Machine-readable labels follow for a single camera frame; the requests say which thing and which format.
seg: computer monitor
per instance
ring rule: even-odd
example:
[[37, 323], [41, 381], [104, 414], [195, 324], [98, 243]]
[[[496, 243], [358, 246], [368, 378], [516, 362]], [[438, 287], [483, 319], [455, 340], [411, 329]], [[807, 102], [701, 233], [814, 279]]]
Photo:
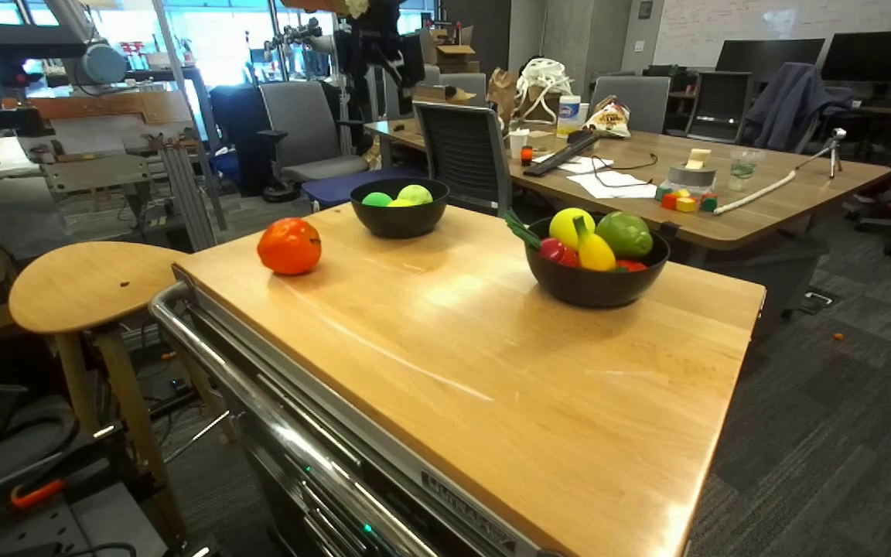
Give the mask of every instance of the computer monitor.
[[749, 72], [766, 81], [785, 62], [817, 62], [824, 40], [724, 40], [717, 72]]
[[891, 85], [891, 32], [834, 34], [824, 60], [824, 81]]

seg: stool seat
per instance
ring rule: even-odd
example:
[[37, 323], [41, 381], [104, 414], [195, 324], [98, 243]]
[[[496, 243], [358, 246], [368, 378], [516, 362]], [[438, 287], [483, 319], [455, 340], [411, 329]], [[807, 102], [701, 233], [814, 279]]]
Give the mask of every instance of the stool seat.
[[149, 306], [172, 285], [179, 250], [130, 243], [80, 243], [37, 256], [9, 290], [9, 313], [33, 335], [96, 329]]

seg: gray carpet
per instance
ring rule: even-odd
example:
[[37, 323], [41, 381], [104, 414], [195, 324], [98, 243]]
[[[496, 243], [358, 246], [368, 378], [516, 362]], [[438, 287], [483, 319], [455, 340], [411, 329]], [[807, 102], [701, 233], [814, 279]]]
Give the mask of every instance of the gray carpet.
[[[233, 206], [243, 233], [303, 211]], [[853, 233], [839, 211], [814, 236], [829, 246], [814, 287], [839, 302], [796, 313], [753, 351], [689, 529], [692, 557], [891, 557], [891, 261], [884, 236]], [[175, 419], [167, 446], [199, 424]], [[221, 538], [226, 555], [271, 552], [235, 446], [201, 440], [169, 474], [199, 538]]]

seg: green fruit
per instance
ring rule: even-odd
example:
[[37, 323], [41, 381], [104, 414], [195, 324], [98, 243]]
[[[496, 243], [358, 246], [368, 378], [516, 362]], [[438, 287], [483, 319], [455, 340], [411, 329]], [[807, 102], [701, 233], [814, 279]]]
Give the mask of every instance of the green fruit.
[[363, 197], [365, 206], [386, 206], [394, 197], [386, 192], [368, 192]]
[[650, 227], [633, 213], [606, 213], [597, 222], [597, 236], [612, 249], [620, 256], [648, 256], [656, 246]]
[[417, 206], [417, 202], [416, 197], [396, 197], [386, 206]]
[[574, 217], [583, 217], [584, 228], [594, 228], [594, 217], [587, 211], [564, 206], [558, 217], [552, 217], [548, 236], [570, 249], [577, 249]]
[[416, 205], [430, 205], [432, 192], [428, 192], [428, 186], [420, 186], [420, 182], [408, 182], [408, 186], [402, 186], [402, 192], [396, 192], [396, 197], [408, 197]]

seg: black bowl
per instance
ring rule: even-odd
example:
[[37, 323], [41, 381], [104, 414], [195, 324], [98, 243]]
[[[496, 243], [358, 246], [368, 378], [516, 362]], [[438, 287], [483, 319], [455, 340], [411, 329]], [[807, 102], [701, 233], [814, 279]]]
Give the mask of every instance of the black bowl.
[[[432, 202], [430, 205], [416, 205], [416, 206], [368, 206], [368, 205], [363, 205], [363, 197], [368, 192], [386, 192], [391, 197], [396, 197], [408, 182], [428, 186]], [[381, 237], [428, 236], [443, 221], [444, 186], [432, 182], [432, 180], [381, 180], [381, 182], [368, 182], [368, 186], [354, 188], [354, 211], [355, 211], [355, 217], [365, 222], [365, 228], [371, 236], [381, 236]]]
[[[531, 227], [539, 237], [548, 236], [548, 221]], [[553, 261], [545, 261], [539, 249], [527, 246], [527, 256], [531, 267], [536, 281], [552, 297], [570, 302], [570, 306], [587, 306], [587, 311], [612, 311], [633, 302], [663, 274], [669, 261], [669, 243], [663, 233], [652, 228], [652, 250], [641, 256], [648, 267], [642, 274], [592, 274], [574, 267], [561, 267]]]

